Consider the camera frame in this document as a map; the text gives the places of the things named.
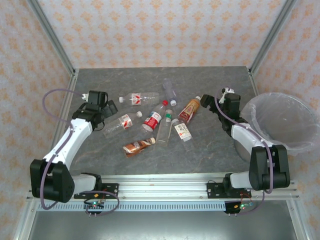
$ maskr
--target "empty water bottle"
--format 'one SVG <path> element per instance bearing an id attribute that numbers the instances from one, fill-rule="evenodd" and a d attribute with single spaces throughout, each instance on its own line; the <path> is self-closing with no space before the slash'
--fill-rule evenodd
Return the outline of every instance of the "empty water bottle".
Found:
<path id="1" fill-rule="evenodd" d="M 165 78 L 163 80 L 163 88 L 166 95 L 166 99 L 170 103 L 171 106 L 177 105 L 177 95 L 172 87 L 172 82 L 170 79 Z"/>
<path id="2" fill-rule="evenodd" d="M 142 117 L 142 113 L 128 113 L 104 126 L 103 134 L 106 138 L 113 137 L 120 132 L 130 128 L 133 124 L 138 123 L 138 119 Z"/>
<path id="3" fill-rule="evenodd" d="M 176 118 L 172 120 L 172 127 L 177 132 L 185 151 L 188 152 L 193 150 L 195 148 L 195 143 L 186 124 Z"/>
<path id="4" fill-rule="evenodd" d="M 170 133 L 171 133 L 171 116 L 172 110 L 167 109 L 165 111 L 165 116 L 161 120 L 159 125 L 158 134 L 156 136 L 155 144 L 161 147 L 166 147 L 168 145 Z"/>
<path id="5" fill-rule="evenodd" d="M 158 123 L 161 121 L 163 115 L 166 111 L 166 106 L 168 101 L 164 100 L 161 104 L 153 108 L 150 115 L 146 118 L 142 124 L 143 128 L 149 132 L 152 132 L 157 127 Z"/>
<path id="6" fill-rule="evenodd" d="M 137 92 L 129 93 L 119 97 L 119 102 L 129 106 L 155 105 L 159 103 L 158 92 Z"/>

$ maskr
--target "clear plastic bottle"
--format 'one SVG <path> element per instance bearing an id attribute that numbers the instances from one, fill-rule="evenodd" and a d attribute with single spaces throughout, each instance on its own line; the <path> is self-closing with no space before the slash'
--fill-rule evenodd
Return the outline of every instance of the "clear plastic bottle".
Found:
<path id="1" fill-rule="evenodd" d="M 163 88 L 166 95 L 166 99 L 170 103 L 171 106 L 177 105 L 177 95 L 172 87 L 172 82 L 170 79 L 165 78 L 163 80 Z"/>
<path id="2" fill-rule="evenodd" d="M 158 134 L 156 136 L 155 144 L 161 147 L 166 147 L 168 145 L 170 133 L 171 133 L 171 117 L 172 110 L 167 109 L 165 111 L 165 116 L 161 120 L 159 125 Z"/>
<path id="3" fill-rule="evenodd" d="M 179 121 L 179 119 L 173 119 L 172 127 L 177 132 L 177 135 L 179 136 L 179 139 L 182 140 L 182 145 L 186 152 L 193 150 L 195 148 L 194 140 L 186 126 L 186 124 L 182 121 Z"/>
<path id="4" fill-rule="evenodd" d="M 120 132 L 130 128 L 133 124 L 138 123 L 138 119 L 142 117 L 142 113 L 138 111 L 137 113 L 128 113 L 119 117 L 118 119 L 107 123 L 104 126 L 103 134 L 106 138 L 113 137 Z"/>
<path id="5" fill-rule="evenodd" d="M 201 97 L 199 96 L 196 96 L 195 99 L 191 99 L 191 101 L 180 112 L 178 119 L 187 125 L 191 120 L 191 118 L 193 117 L 193 115 L 196 114 L 200 106 L 200 100 L 201 100 Z"/>
<path id="6" fill-rule="evenodd" d="M 163 115 L 165 114 L 167 105 L 168 105 L 168 101 L 164 100 L 161 104 L 154 107 L 150 115 L 146 118 L 146 120 L 142 124 L 145 130 L 147 130 L 148 132 L 153 132 L 153 130 L 155 130 L 158 123 L 161 121 Z"/>
<path id="7" fill-rule="evenodd" d="M 126 96 L 119 97 L 119 102 L 129 106 L 155 105 L 159 103 L 159 93 L 158 92 L 128 93 Z"/>

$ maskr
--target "brown bottle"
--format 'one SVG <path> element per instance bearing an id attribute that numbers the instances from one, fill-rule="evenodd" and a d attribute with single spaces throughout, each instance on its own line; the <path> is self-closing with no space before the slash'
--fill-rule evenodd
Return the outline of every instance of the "brown bottle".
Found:
<path id="1" fill-rule="evenodd" d="M 191 101 L 180 112 L 178 119 L 187 125 L 193 117 L 193 115 L 197 112 L 200 106 L 200 100 L 201 97 L 199 96 L 196 96 L 195 99 L 191 99 Z"/>
<path id="2" fill-rule="evenodd" d="M 145 148 L 155 143 L 156 143 L 156 140 L 154 137 L 152 137 L 146 140 L 132 142 L 130 144 L 123 146 L 122 148 L 125 152 L 125 156 L 129 158 L 138 153 L 141 153 Z"/>

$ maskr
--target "orange floral pattern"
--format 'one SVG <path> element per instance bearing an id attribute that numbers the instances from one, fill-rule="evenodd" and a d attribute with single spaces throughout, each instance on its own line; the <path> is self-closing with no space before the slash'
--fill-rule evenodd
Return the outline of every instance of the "orange floral pattern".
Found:
<path id="1" fill-rule="evenodd" d="M 65 1 L 64 8 L 72 9 L 72 1 Z M 55 19 L 60 23 L 65 16 Z M 70 76 L 27 1 L 2 1 L 0 22 L 0 238 L 9 240 L 31 187 L 30 163 L 48 152 L 55 130 L 56 123 L 42 110 L 42 96 L 65 88 Z M 63 96 L 48 97 L 55 115 Z"/>
<path id="2" fill-rule="evenodd" d="M 283 92 L 307 102 L 320 115 L 320 2 L 300 0 L 258 72 L 260 93 Z M 289 158 L 313 239 L 320 236 L 320 150 Z"/>
<path id="3" fill-rule="evenodd" d="M 285 2 L 39 1 L 75 68 L 250 67 Z"/>

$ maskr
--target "bottle label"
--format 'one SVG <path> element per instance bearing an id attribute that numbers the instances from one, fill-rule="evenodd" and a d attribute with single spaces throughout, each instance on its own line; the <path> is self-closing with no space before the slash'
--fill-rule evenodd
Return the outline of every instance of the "bottle label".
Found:
<path id="1" fill-rule="evenodd" d="M 198 108 L 199 103 L 196 100 L 192 99 L 188 103 L 188 105 L 182 110 L 182 112 L 180 112 L 179 117 L 185 119 L 188 123 L 192 116 L 197 112 Z"/>
<path id="2" fill-rule="evenodd" d="M 141 105 L 141 93 L 131 93 L 131 104 Z"/>
<path id="3" fill-rule="evenodd" d="M 171 122 L 171 114 L 170 114 L 170 113 L 166 113 L 166 114 L 165 114 L 165 121 L 166 121 L 167 123 Z"/>
<path id="4" fill-rule="evenodd" d="M 162 117 L 159 113 L 152 111 L 143 124 L 149 126 L 150 128 L 152 128 L 152 130 L 155 130 L 161 119 Z"/>
<path id="5" fill-rule="evenodd" d="M 174 128 L 175 128 L 176 132 L 179 134 L 179 137 L 181 139 L 191 137 L 191 134 L 190 134 L 187 126 L 184 123 L 181 123 L 177 126 L 174 126 Z"/>
<path id="6" fill-rule="evenodd" d="M 127 157 L 132 157 L 138 153 L 141 153 L 146 147 L 149 147 L 152 145 L 151 139 L 141 140 L 141 141 L 135 141 L 133 143 L 130 143 L 124 147 L 125 155 Z"/>
<path id="7" fill-rule="evenodd" d="M 128 114 L 123 115 L 122 117 L 119 117 L 118 119 L 124 129 L 130 128 L 132 126 L 132 121 L 131 121 L 131 118 L 128 116 Z"/>

